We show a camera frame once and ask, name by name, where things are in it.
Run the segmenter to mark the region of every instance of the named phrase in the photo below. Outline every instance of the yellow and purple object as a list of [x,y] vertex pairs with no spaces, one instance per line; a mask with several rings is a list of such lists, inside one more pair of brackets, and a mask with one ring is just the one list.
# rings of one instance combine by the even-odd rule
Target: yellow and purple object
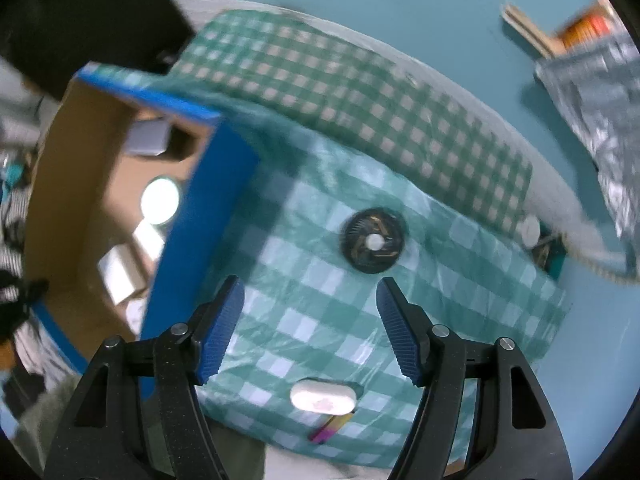
[[353,412],[346,415],[334,415],[319,430],[309,435],[309,441],[313,444],[324,444],[332,436],[338,433],[341,427],[351,420]]

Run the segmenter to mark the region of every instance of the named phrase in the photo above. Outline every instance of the black disc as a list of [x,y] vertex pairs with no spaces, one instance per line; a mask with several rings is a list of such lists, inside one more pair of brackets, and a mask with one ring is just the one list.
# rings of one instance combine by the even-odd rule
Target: black disc
[[400,257],[402,248],[402,217],[382,208],[356,213],[346,223],[340,239],[340,250],[347,261],[355,269],[367,274],[387,270]]

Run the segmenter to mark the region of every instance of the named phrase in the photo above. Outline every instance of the round white object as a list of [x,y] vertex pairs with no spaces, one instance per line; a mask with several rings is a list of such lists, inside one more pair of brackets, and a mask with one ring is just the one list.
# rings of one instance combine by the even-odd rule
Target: round white object
[[364,245],[369,251],[379,251],[385,246],[385,237],[378,233],[371,233],[364,239]]
[[140,209],[151,225],[162,225],[174,217],[179,203],[178,185],[170,178],[156,178],[142,192]]
[[346,415],[356,407],[356,392],[343,384],[304,379],[293,385],[291,403],[304,412]]
[[532,249],[540,240],[540,220],[536,216],[525,216],[517,225],[516,230],[520,234],[522,244],[527,249]]

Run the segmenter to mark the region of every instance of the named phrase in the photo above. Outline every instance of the blue gripper pad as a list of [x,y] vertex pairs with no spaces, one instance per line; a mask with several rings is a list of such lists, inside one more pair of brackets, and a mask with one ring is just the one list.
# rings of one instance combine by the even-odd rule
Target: blue gripper pad
[[200,384],[206,383],[211,376],[220,370],[220,363],[236,329],[243,306],[244,283],[236,278],[220,306],[218,315],[211,323],[207,335],[202,341],[200,365],[195,371]]
[[[397,289],[395,295],[389,286]],[[380,280],[376,289],[376,304],[386,335],[391,342],[391,348],[394,350],[402,374],[409,377],[415,386],[421,386],[420,348],[398,304],[398,301],[402,300],[406,303],[393,279]]]

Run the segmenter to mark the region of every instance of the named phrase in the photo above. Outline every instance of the checkered tablecloth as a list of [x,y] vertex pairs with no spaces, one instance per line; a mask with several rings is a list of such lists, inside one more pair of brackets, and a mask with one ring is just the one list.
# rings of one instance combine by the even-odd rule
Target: checkered tablecloth
[[[566,313],[562,292],[514,245],[363,153],[257,105],[219,96],[216,107],[261,162],[201,298],[228,274],[246,283],[221,371],[199,392],[208,415],[298,453],[390,467],[422,391],[400,373],[378,316],[382,276],[461,336],[511,337],[532,362],[546,353]],[[407,225],[404,252],[381,275],[357,272],[338,248],[343,222],[371,206],[399,212]],[[326,417],[289,400],[304,378],[344,382],[358,394],[354,417],[322,446],[306,437]],[[452,460],[465,452],[473,407],[469,384]]]
[[384,162],[498,232],[513,235],[522,215],[532,166],[521,153],[449,95],[293,17],[227,11],[197,34],[167,78],[99,70],[198,102],[224,92],[260,103]]

